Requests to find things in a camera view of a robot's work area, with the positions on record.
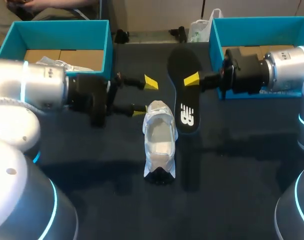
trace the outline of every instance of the blue shoebox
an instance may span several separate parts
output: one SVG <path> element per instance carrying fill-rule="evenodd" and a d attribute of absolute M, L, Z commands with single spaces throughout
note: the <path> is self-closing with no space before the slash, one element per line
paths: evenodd
<path fill-rule="evenodd" d="M 34 62 L 37 62 L 43 56 L 49 58 L 53 56 L 52 58 L 56 58 L 53 60 L 90 68 L 94 71 L 87 71 L 87 74 L 110 79 L 113 43 L 109 22 L 107 20 L 14 22 L 0 49 L 0 59 L 30 62 L 32 57 Z M 71 71 L 67 72 L 67 75 L 74 76 L 76 73 Z"/>
<path fill-rule="evenodd" d="M 222 67 L 226 47 L 241 47 L 243 50 L 250 49 L 251 53 L 255 53 L 257 48 L 274 51 L 281 50 L 282 46 L 286 49 L 302 45 L 304 45 L 304 16 L 216 18 L 212 22 L 209 39 L 210 58 L 214 71 Z M 233 94 L 231 90 L 226 93 L 227 99 L 300 96 L 300 90 L 271 93 L 262 89 L 260 94 L 253 95 Z"/>

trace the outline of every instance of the shoe insole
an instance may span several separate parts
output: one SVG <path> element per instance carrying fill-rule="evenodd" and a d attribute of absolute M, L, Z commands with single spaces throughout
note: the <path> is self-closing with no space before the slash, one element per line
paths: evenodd
<path fill-rule="evenodd" d="M 197 56 L 190 49 L 175 48 L 167 62 L 168 75 L 176 90 L 175 123 L 181 134 L 192 134 L 200 124 L 199 96 L 200 86 L 184 86 L 184 79 L 201 71 Z"/>

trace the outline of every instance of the insole logo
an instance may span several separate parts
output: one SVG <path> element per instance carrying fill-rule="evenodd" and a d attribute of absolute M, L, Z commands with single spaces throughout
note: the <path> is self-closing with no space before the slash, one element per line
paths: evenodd
<path fill-rule="evenodd" d="M 181 103 L 181 121 L 184 125 L 194 125 L 194 109 Z"/>

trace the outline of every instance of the person's leg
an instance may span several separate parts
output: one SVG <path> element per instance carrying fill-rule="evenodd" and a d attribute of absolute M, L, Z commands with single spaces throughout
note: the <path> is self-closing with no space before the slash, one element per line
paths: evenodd
<path fill-rule="evenodd" d="M 37 14 L 33 21 L 48 21 L 48 20 L 78 20 L 81 19 L 79 15 L 72 10 L 58 9 L 58 8 L 47 8 Z"/>
<path fill-rule="evenodd" d="M 21 19 L 7 8 L 4 0 L 0 0 L 0 32 L 6 35 L 14 21 Z"/>

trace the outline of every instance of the plastic bag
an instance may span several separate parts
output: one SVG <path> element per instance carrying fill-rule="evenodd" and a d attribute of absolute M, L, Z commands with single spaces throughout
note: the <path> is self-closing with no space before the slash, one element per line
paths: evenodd
<path fill-rule="evenodd" d="M 213 18 L 223 18 L 222 11 L 216 8 L 212 11 L 209 20 L 197 20 L 195 22 L 192 22 L 190 30 L 188 32 L 188 42 L 208 42 L 210 39 Z"/>

